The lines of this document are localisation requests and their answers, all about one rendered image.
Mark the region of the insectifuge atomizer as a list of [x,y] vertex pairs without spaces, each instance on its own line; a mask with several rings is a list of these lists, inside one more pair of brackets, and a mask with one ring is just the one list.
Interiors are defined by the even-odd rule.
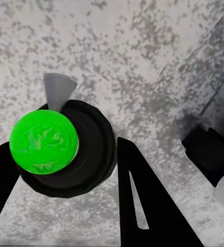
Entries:
[[13,127],[10,151],[24,182],[51,198],[90,192],[118,169],[117,141],[101,111],[69,100],[76,79],[60,73],[42,76],[47,104]]

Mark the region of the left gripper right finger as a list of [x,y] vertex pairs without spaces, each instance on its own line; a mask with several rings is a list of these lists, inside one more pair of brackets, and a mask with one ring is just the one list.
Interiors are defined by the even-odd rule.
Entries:
[[[137,146],[116,141],[121,247],[204,247]],[[149,230],[137,226],[129,172]]]

